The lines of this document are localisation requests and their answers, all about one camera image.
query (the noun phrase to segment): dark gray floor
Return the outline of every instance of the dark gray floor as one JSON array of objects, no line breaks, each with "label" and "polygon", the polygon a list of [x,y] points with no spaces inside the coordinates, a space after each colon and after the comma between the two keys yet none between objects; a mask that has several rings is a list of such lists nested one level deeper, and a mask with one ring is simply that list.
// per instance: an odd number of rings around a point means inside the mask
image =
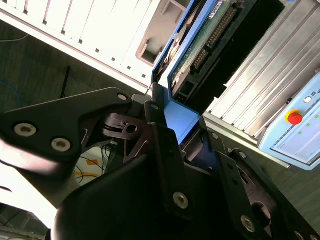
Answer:
[{"label": "dark gray floor", "polygon": [[[25,33],[0,21],[0,40],[21,38]],[[18,42],[0,42],[0,80],[14,86],[24,107],[60,97],[67,67],[71,67],[67,97],[107,87],[117,87],[129,95],[134,89],[102,74],[74,58],[28,36]],[[0,113],[18,108],[15,93],[0,83]],[[242,148],[225,139],[225,146]],[[320,167],[292,172],[262,156],[244,149],[269,175],[276,186],[305,219],[320,232]]]},{"label": "dark gray floor", "polygon": [[[16,88],[24,107],[59,99],[68,66],[71,72],[66,97],[108,87],[122,89],[129,95],[138,93],[32,36],[21,41],[1,42],[25,35],[0,21],[0,80]],[[15,93],[0,83],[0,113],[18,107]]]}]

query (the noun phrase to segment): bolt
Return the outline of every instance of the bolt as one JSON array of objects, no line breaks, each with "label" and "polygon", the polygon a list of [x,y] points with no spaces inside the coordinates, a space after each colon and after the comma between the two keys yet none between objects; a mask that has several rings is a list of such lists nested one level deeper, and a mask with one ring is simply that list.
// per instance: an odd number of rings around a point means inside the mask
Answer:
[{"label": "bolt", "polygon": [[217,135],[217,134],[215,134],[214,132],[212,133],[212,137],[214,138],[214,139],[219,139],[219,136]]},{"label": "bolt", "polygon": [[186,209],[189,206],[189,200],[182,192],[175,192],[173,194],[174,203],[181,209]]},{"label": "bolt", "polygon": [[247,229],[250,233],[255,232],[256,230],[255,225],[248,216],[242,215],[241,222],[242,222],[242,225],[245,227],[245,229]]},{"label": "bolt", "polygon": [[159,107],[157,105],[151,104],[151,107],[153,107],[155,110],[159,110]]},{"label": "bolt", "polygon": [[123,101],[127,100],[127,97],[121,93],[118,93],[118,98],[120,98]]},{"label": "bolt", "polygon": [[295,236],[296,236],[297,239],[299,239],[299,240],[305,240],[304,237],[300,234],[300,232],[294,231],[294,234],[295,234]]},{"label": "bolt", "polygon": [[58,152],[66,152],[71,148],[71,143],[65,138],[56,138],[51,142],[51,146]]},{"label": "bolt", "polygon": [[239,152],[239,155],[240,155],[240,157],[242,157],[243,159],[246,159],[246,158],[247,158],[247,156],[246,156],[242,151]]},{"label": "bolt", "polygon": [[37,129],[29,123],[19,123],[14,127],[14,132],[22,137],[31,137],[36,134]]}]

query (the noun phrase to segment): blue cable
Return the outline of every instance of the blue cable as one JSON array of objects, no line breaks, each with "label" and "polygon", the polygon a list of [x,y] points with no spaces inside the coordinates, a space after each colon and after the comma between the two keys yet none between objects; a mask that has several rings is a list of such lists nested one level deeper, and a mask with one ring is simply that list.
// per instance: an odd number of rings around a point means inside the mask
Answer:
[{"label": "blue cable", "polygon": [[5,82],[5,81],[0,80],[0,83],[3,83],[3,84],[5,84],[5,85],[7,85],[9,88],[11,88],[11,89],[15,92],[15,95],[16,95],[16,97],[18,98],[18,101],[19,101],[19,108],[21,108],[21,107],[22,107],[22,105],[21,105],[21,99],[20,99],[20,96],[19,96],[18,91],[17,91],[11,84],[9,84],[9,83],[7,83],[7,82]]}]

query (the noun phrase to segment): red button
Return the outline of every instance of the red button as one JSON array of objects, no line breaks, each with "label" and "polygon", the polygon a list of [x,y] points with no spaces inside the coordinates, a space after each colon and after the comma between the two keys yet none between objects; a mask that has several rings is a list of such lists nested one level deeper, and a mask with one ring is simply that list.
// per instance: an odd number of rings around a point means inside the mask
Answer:
[{"label": "red button", "polygon": [[288,121],[289,123],[291,123],[292,125],[298,125],[299,123],[302,122],[302,120],[304,119],[303,116],[301,116],[299,113],[297,112],[293,112],[288,116]]}]

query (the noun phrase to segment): wire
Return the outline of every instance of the wire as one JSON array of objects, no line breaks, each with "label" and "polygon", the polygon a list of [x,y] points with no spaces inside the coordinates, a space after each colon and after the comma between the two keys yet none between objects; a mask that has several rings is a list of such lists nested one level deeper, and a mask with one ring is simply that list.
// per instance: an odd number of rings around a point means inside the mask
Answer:
[{"label": "wire", "polygon": [[21,38],[17,38],[17,39],[8,39],[8,40],[0,40],[0,43],[11,43],[11,42],[18,42],[18,41],[21,41],[23,39],[25,39],[26,37],[28,37],[29,34],[21,37]]},{"label": "wire", "polygon": [[146,90],[144,96],[147,96],[147,93],[149,92],[149,90],[150,90],[150,88],[151,88],[151,86],[152,86],[152,83],[153,83],[153,82],[151,81],[150,86],[149,86],[148,89]]},{"label": "wire", "polygon": [[21,106],[22,106],[21,105],[21,99],[20,99],[20,95],[19,95],[18,91],[11,84],[7,83],[6,81],[0,80],[0,83],[3,83],[4,85],[7,85],[9,88],[11,88],[15,92],[15,95],[18,98],[19,107],[21,108]]},{"label": "wire", "polygon": [[[1,214],[0,214],[0,217],[5,221],[5,222],[7,222],[7,219],[4,217],[4,216],[2,216]],[[15,227],[9,222],[8,223],[13,229],[15,229]]]},{"label": "wire", "polygon": [[101,148],[101,157],[102,157],[102,170],[101,170],[101,175],[104,174],[104,172],[106,172],[104,170],[105,167],[105,156],[104,156],[104,149],[103,147]]},{"label": "wire", "polygon": [[107,155],[107,150],[110,151],[110,149],[107,147],[107,145],[101,146],[101,156],[102,156],[102,161],[103,161],[102,168],[104,170],[104,172],[101,172],[101,175],[105,174],[107,171],[107,165],[108,165],[109,157],[110,157],[110,154]]},{"label": "wire", "polygon": [[83,177],[93,177],[93,178],[98,178],[97,176],[93,176],[93,175],[84,175]]},{"label": "wire", "polygon": [[102,168],[101,166],[99,166],[99,164],[98,164],[98,163],[96,163],[96,162],[92,161],[91,159],[86,158],[86,157],[83,157],[83,156],[81,156],[80,158],[81,158],[81,159],[86,159],[86,160],[88,160],[88,161],[92,162],[94,165],[97,165],[99,168],[101,168],[101,169],[103,170],[103,168]]},{"label": "wire", "polygon": [[82,180],[84,179],[84,173],[81,171],[81,169],[77,166],[77,165],[75,165],[75,167],[77,168],[77,169],[79,169],[79,171],[80,171],[80,173],[81,173],[81,180],[80,180],[80,182],[79,183],[81,183],[82,182]]},{"label": "wire", "polygon": [[17,211],[11,218],[9,218],[8,221],[6,221],[6,223],[3,225],[4,227],[11,222],[16,216],[18,216],[20,213],[22,212],[22,210]]}]

